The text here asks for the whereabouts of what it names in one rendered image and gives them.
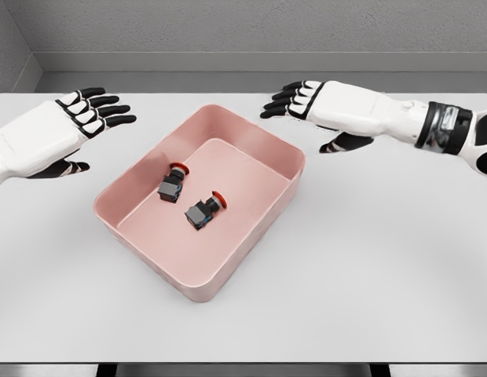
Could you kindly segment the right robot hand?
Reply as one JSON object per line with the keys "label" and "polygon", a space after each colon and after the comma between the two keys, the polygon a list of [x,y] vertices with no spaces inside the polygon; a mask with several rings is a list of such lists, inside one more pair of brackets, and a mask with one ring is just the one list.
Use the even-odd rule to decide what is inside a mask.
{"label": "right robot hand", "polygon": [[290,116],[339,135],[319,152],[348,152],[363,148],[384,131],[391,98],[372,90],[337,81],[297,81],[287,84],[263,106],[262,119]]}

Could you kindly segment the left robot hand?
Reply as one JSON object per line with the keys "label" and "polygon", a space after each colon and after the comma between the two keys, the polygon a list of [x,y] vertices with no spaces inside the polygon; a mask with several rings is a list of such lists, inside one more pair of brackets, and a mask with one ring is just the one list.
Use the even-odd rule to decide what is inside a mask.
{"label": "left robot hand", "polygon": [[20,115],[0,128],[10,178],[47,179],[82,173],[85,162],[68,159],[106,130],[134,123],[130,106],[102,87],[65,94]]}

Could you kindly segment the pink rectangular basket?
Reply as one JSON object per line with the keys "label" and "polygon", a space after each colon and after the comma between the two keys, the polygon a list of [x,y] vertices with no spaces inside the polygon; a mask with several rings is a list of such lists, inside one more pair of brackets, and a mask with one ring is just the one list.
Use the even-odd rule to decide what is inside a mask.
{"label": "pink rectangular basket", "polygon": [[[304,153],[216,104],[200,108],[96,198],[114,237],[194,302],[213,298],[294,197]],[[158,188],[172,162],[189,174],[176,203]],[[185,212],[217,191],[227,202],[200,230]]]}

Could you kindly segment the black red-button industrial switch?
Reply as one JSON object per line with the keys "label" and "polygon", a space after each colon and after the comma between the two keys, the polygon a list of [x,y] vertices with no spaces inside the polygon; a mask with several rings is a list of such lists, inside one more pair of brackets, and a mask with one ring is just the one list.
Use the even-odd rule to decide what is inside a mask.
{"label": "black red-button industrial switch", "polygon": [[221,193],[213,191],[211,197],[205,202],[199,201],[191,206],[185,216],[195,230],[200,230],[210,222],[214,215],[222,208],[227,208],[227,202]]}
{"label": "black red-button industrial switch", "polygon": [[189,174],[189,168],[184,163],[172,162],[170,173],[163,177],[158,188],[161,200],[176,203],[180,196],[185,176]]}

